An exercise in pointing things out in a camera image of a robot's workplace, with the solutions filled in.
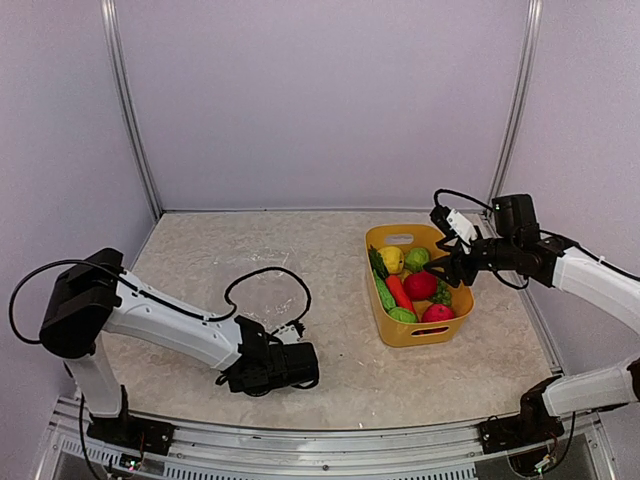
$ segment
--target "beige tabletop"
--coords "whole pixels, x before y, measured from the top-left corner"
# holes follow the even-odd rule
[[[476,307],[451,342],[408,348],[378,336],[365,286],[364,234],[374,226],[428,223],[425,213],[259,212],[167,214],[135,268],[143,281],[197,307],[227,310],[224,287],[266,265],[309,285],[304,318],[320,384],[252,398],[216,386],[218,372],[156,345],[105,334],[134,410],[181,419],[284,429],[430,425],[518,410],[520,395],[548,377],[544,353],[517,292],[481,274]],[[285,276],[239,286],[240,313],[275,327],[297,315],[304,294]]]

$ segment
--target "lavender wall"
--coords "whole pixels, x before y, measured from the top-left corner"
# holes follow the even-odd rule
[[[640,5],[544,6],[529,99],[505,193],[530,192],[545,228],[640,272]],[[640,352],[628,328],[532,287],[570,373]],[[637,478],[640,408],[604,418],[623,479]]]
[[[118,2],[168,209],[409,207],[485,196],[526,0]]]
[[[27,478],[61,362],[11,334],[11,289],[42,263],[102,246],[130,262],[152,221],[122,124],[96,1],[0,5],[0,478]],[[18,322],[37,336],[52,276],[25,289]]]

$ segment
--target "purple backdrop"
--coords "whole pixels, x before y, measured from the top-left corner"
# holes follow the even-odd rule
[[[98,2],[0,6],[1,478],[27,478],[62,364],[11,334],[11,289],[42,263],[102,246],[130,262],[152,221],[115,95]],[[27,287],[18,322],[36,337],[53,275]]]
[[[118,2],[168,209],[409,207],[482,196],[527,2]]]

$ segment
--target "white robotic arm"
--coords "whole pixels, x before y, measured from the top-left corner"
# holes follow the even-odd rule
[[[220,316],[158,292],[125,271],[121,261],[122,254],[113,249],[68,261],[79,264],[56,280],[40,329],[40,342],[63,359],[86,399],[92,420],[89,436],[129,448],[137,448],[144,438],[146,451],[166,455],[173,432],[167,423],[129,415],[126,389],[109,365],[102,331],[140,338],[196,358],[222,372],[215,383],[228,383],[232,392],[261,396],[275,388],[311,388],[318,383],[313,345],[299,341],[304,330],[299,320],[311,297],[292,272],[267,267],[242,278],[283,271],[307,293],[304,312],[269,333],[248,318],[232,318],[235,304],[228,295],[242,279],[225,292],[234,309]]]
[[[440,193],[457,194],[449,190]],[[480,270],[491,271],[510,285],[499,272],[515,271],[527,281],[532,278],[586,300],[640,334],[637,278],[624,275],[566,237],[552,234],[543,239],[540,234],[550,232],[540,230],[529,195],[493,199],[493,207],[486,207],[493,210],[499,237],[485,239],[463,215],[440,205],[438,194],[434,196],[436,207],[431,219],[445,234],[438,246],[449,255],[427,263],[425,270],[454,286],[460,282],[471,285]],[[483,449],[493,453],[544,441],[562,435],[563,415],[609,410],[638,401],[640,354],[611,367],[551,377],[525,392],[518,415],[479,425]]]
[[[596,262],[576,247],[558,258],[553,286],[600,307],[640,334],[640,283]],[[632,374],[639,358],[634,355],[612,367],[556,380],[542,394],[549,415],[559,417],[639,401],[640,392],[637,386],[634,390]]]

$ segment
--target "wire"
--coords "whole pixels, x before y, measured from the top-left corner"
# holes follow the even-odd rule
[[[142,435],[140,436],[140,462],[136,465],[136,467],[134,468],[134,471],[140,471],[142,469],[142,464],[144,463],[144,432],[142,432]],[[135,477],[136,474],[133,473],[131,475],[129,475],[128,477],[126,477],[127,479],[129,478],[133,478]]]
[[[464,198],[465,200],[469,200],[470,202],[473,202],[477,205],[480,205],[482,208],[485,208],[487,210],[489,210],[490,212],[493,212],[493,207],[487,205],[486,203],[484,203],[481,200],[478,200],[475,197],[472,197],[471,195],[467,195],[466,193],[461,193],[461,192],[456,192],[455,190],[449,190],[448,188],[439,188],[438,190],[436,190],[433,194],[433,202],[436,204],[436,206],[440,206],[440,200],[438,197],[440,197],[440,195],[442,194],[449,194],[449,195],[453,195],[455,197],[460,197],[460,198]]]
[[[555,457],[555,454],[558,453],[558,437],[553,432],[549,433],[553,437],[553,449],[549,452],[549,455]]]
[[[456,232],[456,238],[462,245],[464,245],[467,248],[471,248],[471,244],[468,243],[464,238],[462,238],[458,232]]]
[[[567,457],[567,453],[569,453],[569,448],[571,448],[571,442],[573,441],[573,433],[575,432],[575,428],[576,428],[576,412],[573,412],[573,415],[571,416],[571,432],[569,433],[569,440],[567,440],[567,446],[564,449],[564,452],[562,452],[562,456],[560,457],[560,459],[556,463],[554,463],[552,466],[542,471],[543,475],[546,475],[547,473],[558,468],[560,464],[564,461],[564,459]]]
[[[604,260],[601,260],[600,257],[598,257],[595,253],[590,252],[589,250],[587,250],[586,248],[584,248],[582,245],[580,245],[578,242],[576,242],[575,240],[572,240],[569,237],[565,237],[564,235],[560,235],[558,233],[553,233],[550,232],[548,230],[540,230],[541,233],[544,233],[546,235],[549,235],[551,237],[555,237],[558,238],[560,240],[568,240],[570,242],[575,243],[575,247],[580,250],[582,253],[584,253],[586,256],[588,256],[589,258],[591,258],[592,260],[595,260],[596,262],[604,265],[605,267],[607,267],[610,270],[613,270],[616,273],[619,273],[620,275],[630,278],[631,280],[635,280],[636,282],[640,282],[640,276],[634,275],[633,273],[629,273],[625,270],[622,270],[619,267],[616,267],[615,265],[609,263],[609,262],[605,262]]]
[[[174,312],[178,312],[182,315],[185,315],[187,317],[190,318],[195,318],[196,320],[205,320],[206,317],[200,313],[195,313],[195,312],[190,312],[189,310],[185,310],[184,308],[180,307],[179,305],[176,305],[174,303],[168,302],[167,300],[157,297],[155,296],[153,293],[149,293],[146,290],[137,290],[137,293],[145,298],[148,298],[149,300],[153,300],[156,303],[159,303],[160,305],[170,308],[171,310],[173,310]]]
[[[231,300],[230,295],[231,295],[232,290],[236,286],[238,286],[238,284],[244,282],[245,280],[248,280],[249,278],[251,278],[253,276],[260,275],[260,274],[266,273],[266,272],[282,272],[282,273],[286,273],[291,278],[293,278],[296,282],[298,282],[298,284],[304,290],[305,295],[307,296],[307,302],[305,304],[305,307],[304,307],[304,310],[302,311],[302,313],[300,315],[298,315],[296,318],[290,320],[290,322],[297,322],[302,317],[304,317],[307,314],[307,312],[309,312],[309,309],[311,308],[311,290],[309,290],[309,287],[307,286],[307,284],[304,283],[304,280],[302,280],[302,278],[300,278],[298,275],[293,273],[291,270],[287,270],[284,267],[265,267],[265,268],[260,268],[258,270],[254,270],[253,272],[249,272],[246,275],[243,275],[243,276],[241,276],[239,278],[236,278],[233,282],[231,282],[229,284],[229,286],[224,291],[224,301],[227,302],[229,305],[233,306],[233,309],[231,310],[231,312],[229,312],[229,313],[227,313],[225,315],[222,315],[221,317],[209,318],[209,319],[207,319],[207,321],[208,322],[219,322],[219,321],[225,320],[225,319],[231,317],[233,314],[235,314],[236,311],[238,310],[238,305],[236,305],[236,303],[233,300]]]
[[[509,468],[511,469],[511,472],[513,472],[513,474],[518,477],[518,478],[524,478],[524,480],[534,480],[534,479],[540,479],[540,475],[538,474],[538,472],[530,472],[530,473],[520,473],[518,471],[516,471],[516,469],[514,468],[513,464],[511,463],[511,457],[507,457],[507,465],[509,465]]]
[[[514,290],[524,290],[525,288],[527,288],[529,286],[529,279],[527,278],[524,285],[516,285],[515,283],[511,283],[507,280],[504,279],[504,277],[502,277],[499,273],[498,270],[491,270],[491,272],[493,273],[493,276],[496,277],[500,283],[502,283],[503,285],[506,285],[509,288],[513,288]]]
[[[18,284],[13,289],[13,292],[11,292],[11,297],[9,299],[9,325],[11,326],[11,330],[13,330],[13,333],[15,334],[15,336],[18,337],[20,341],[22,341],[23,343],[26,343],[27,345],[40,345],[42,342],[40,340],[33,340],[31,338],[27,338],[23,336],[16,327],[16,322],[14,318],[14,308],[15,308],[15,303],[16,303],[16,298],[18,296],[18,293],[20,292],[22,287],[24,287],[24,285],[36,275],[39,275],[47,270],[51,270],[52,268],[61,267],[63,265],[86,265],[88,267],[97,268],[102,272],[106,273],[107,275],[109,275],[111,278],[131,288],[132,290],[137,290],[135,285],[126,281],[125,279],[120,277],[117,273],[112,272],[111,270],[109,270],[106,267],[103,267],[102,265],[99,265],[97,263],[93,263],[87,260],[74,260],[74,259],[58,260],[56,262],[47,263],[46,265],[36,268],[35,270],[27,274],[22,280],[18,282]]]
[[[82,455],[84,456],[84,461],[87,464],[87,468],[93,475],[93,478],[96,480],[102,480],[96,471],[93,469],[93,465],[91,465],[91,460],[89,460],[89,454],[87,453],[87,444],[84,441],[84,395],[80,397],[80,412],[78,412],[78,430],[80,431],[80,446],[82,447]]]

